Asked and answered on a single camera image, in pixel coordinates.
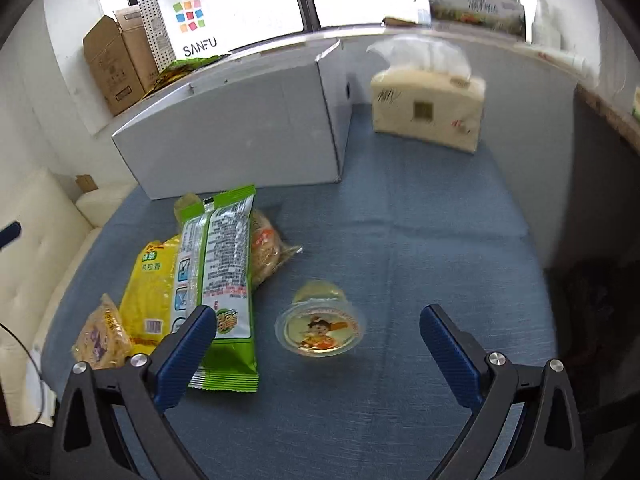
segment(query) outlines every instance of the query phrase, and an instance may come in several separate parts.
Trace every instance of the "metal screw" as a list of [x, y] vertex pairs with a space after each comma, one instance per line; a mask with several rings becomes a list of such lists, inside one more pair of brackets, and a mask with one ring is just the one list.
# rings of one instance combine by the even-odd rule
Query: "metal screw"
[[507, 362], [507, 358], [500, 352], [491, 352], [489, 354], [489, 362], [495, 366], [502, 366]]
[[561, 372], [562, 370], [564, 370], [564, 365], [559, 359], [551, 359], [551, 361], [549, 361], [549, 368], [551, 368], [555, 372]]
[[144, 355], [144, 354], [135, 354], [131, 358], [131, 361], [129, 361], [129, 362], [131, 363], [131, 366], [135, 366], [137, 368], [139, 366], [146, 365], [146, 361], [147, 361], [146, 355]]
[[72, 370], [75, 374], [81, 374], [86, 370], [86, 363], [84, 361], [80, 361], [79, 363], [74, 364]]

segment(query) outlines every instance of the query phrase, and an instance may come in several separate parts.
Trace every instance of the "green snack package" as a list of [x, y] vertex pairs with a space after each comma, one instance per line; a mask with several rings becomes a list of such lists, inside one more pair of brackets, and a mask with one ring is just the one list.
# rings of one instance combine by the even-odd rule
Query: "green snack package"
[[184, 310], [182, 316], [174, 316], [182, 318], [174, 321], [174, 329], [199, 304], [211, 307], [218, 317], [216, 338], [189, 384], [194, 388], [258, 389], [250, 286], [254, 195], [255, 186], [216, 195], [213, 203], [205, 203], [203, 215], [184, 224], [174, 283], [174, 310]]

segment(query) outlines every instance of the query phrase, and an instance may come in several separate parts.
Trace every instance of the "cable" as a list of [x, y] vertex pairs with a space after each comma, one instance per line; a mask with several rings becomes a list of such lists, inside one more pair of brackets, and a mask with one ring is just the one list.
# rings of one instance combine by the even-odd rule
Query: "cable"
[[11, 332], [11, 330], [9, 330], [2, 322], [0, 322], [0, 328], [6, 330], [6, 332], [11, 337], [13, 337], [18, 342], [18, 344], [22, 347], [22, 349], [27, 353], [31, 361], [31, 364], [33, 365], [33, 368], [35, 368], [36, 373], [38, 374], [38, 378], [40, 379], [40, 411], [38, 412], [38, 416], [36, 420], [32, 422], [32, 424], [36, 424], [42, 418], [42, 414], [44, 413], [44, 380], [42, 379], [42, 374], [40, 373], [40, 370], [36, 366], [36, 361], [33, 360], [31, 353], [27, 350], [27, 347], [22, 344], [22, 341], [18, 339], [18, 336], [15, 335], [13, 332]]

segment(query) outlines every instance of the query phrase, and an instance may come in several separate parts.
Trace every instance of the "sanfu shopping bag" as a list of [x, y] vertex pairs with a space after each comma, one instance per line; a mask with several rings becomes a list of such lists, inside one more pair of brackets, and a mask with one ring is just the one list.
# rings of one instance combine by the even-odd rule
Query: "sanfu shopping bag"
[[207, 0], [138, 0], [158, 72], [225, 54]]

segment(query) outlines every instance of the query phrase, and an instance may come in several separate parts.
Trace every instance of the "white sofa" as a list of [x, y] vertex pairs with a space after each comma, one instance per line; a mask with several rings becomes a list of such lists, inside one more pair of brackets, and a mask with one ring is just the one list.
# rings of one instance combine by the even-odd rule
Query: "white sofa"
[[[74, 204], [48, 170], [38, 170], [2, 207], [0, 228], [17, 220], [22, 234], [0, 251], [0, 321], [36, 360], [76, 269], [133, 187], [103, 187]], [[30, 380], [34, 372], [28, 363], [24, 350], [0, 328], [0, 381], [13, 426], [33, 422], [40, 408], [39, 386]], [[54, 397], [45, 390], [50, 406]]]

